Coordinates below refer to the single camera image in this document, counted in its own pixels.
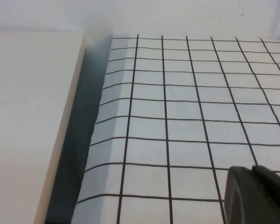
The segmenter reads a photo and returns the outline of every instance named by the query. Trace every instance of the white surface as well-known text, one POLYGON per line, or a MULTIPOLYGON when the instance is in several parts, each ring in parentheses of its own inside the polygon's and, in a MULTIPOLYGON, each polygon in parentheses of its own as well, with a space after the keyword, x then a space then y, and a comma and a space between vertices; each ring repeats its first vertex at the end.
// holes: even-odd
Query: white surface
POLYGON ((280 38, 280 0, 2 0, 0 29, 280 38))
MULTIPOLYGON (((213 42, 218 49, 225 50, 218 52, 219 57, 216 56, 210 39, 189 41, 191 55, 196 56, 195 60, 202 60, 192 62, 194 70, 199 71, 195 72, 196 88, 188 50, 184 51, 184 46, 187 47, 186 39, 184 36, 180 39, 169 42, 164 40, 165 49, 168 46, 171 49, 183 49, 164 55, 178 60, 164 60, 165 79, 162 60, 151 59, 159 58, 160 50, 142 51, 141 57, 147 58, 145 60, 138 59, 137 55, 133 92, 130 84, 133 71, 122 70, 133 69, 134 59, 124 58, 134 56, 130 49, 126 49, 124 55, 123 50, 113 48, 135 48, 136 38, 113 39, 111 58, 114 60, 117 56, 123 60, 108 64, 107 71, 112 73, 105 75, 105 89, 101 98, 101 104, 104 105, 99 108, 97 122, 100 123, 95 125, 86 166, 90 170, 85 173, 82 182, 73 224, 93 220, 98 224, 116 223, 118 202, 114 198, 118 199, 120 196, 121 183, 123 195, 120 224, 170 223, 169 189, 174 223, 222 224, 224 211, 221 210, 219 199, 224 199, 227 169, 230 166, 251 168, 257 162, 271 170, 280 171, 280 124, 271 109, 275 108, 280 121, 280 105, 269 105, 280 104, 280 90, 273 89, 280 89, 280 75, 277 75, 280 70, 273 61, 268 61, 267 56, 270 55, 263 43, 240 42, 244 51, 261 52, 249 55, 249 61, 261 62, 266 67, 264 75, 254 75, 235 39, 232 42, 213 42), (211 50, 206 52, 214 54, 202 54, 201 49, 211 50), (220 57, 224 60, 223 70, 235 73, 225 73, 226 79, 218 62, 220 57), (176 72, 181 64, 184 71, 176 72), (256 78, 264 88, 263 91, 256 78), (121 99, 131 96, 132 101, 121 99), (130 103, 131 118, 130 125, 127 126, 130 103), (168 139, 164 120, 165 105, 168 139), (201 111, 206 120, 205 127, 201 111), (125 143, 126 164, 123 166, 125 143), (91 213, 90 216, 89 213, 94 210, 93 203, 97 203, 96 213, 91 213), (111 218, 105 220, 108 214, 111 214, 111 218)), ((270 51, 280 52, 280 43, 266 44, 270 51)), ((161 40, 138 39, 139 46, 160 48, 161 40)), ((259 68, 257 63, 251 63, 251 67, 259 68)))
POLYGON ((84 54, 82 33, 0 32, 0 223, 43 223, 84 54))

